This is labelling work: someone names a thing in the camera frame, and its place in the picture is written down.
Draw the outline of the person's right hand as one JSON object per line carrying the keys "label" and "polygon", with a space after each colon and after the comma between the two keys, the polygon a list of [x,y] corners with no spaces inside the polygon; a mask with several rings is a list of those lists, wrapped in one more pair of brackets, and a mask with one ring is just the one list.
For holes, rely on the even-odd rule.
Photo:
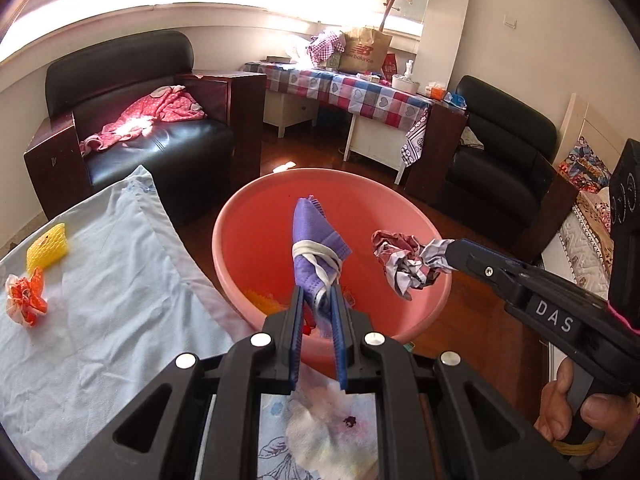
{"label": "person's right hand", "polygon": [[[573,414],[567,393],[573,379],[574,364],[565,358],[556,379],[548,382],[541,391],[540,410],[534,427],[549,442],[564,440],[572,426]],[[585,400],[580,417],[588,426],[603,432],[599,447],[586,461],[588,469],[602,468],[615,460],[639,422],[633,396],[621,398],[604,393],[593,394]]]}

